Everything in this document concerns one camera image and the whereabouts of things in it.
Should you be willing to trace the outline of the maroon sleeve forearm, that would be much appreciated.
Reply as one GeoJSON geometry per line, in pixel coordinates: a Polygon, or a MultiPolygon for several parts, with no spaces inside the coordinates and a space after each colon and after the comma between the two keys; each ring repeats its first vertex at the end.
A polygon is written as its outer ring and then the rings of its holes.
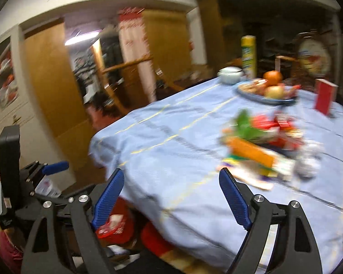
{"type": "Polygon", "coordinates": [[[0,232],[0,258],[12,273],[21,273],[23,252],[12,244],[5,231],[0,232]]]}

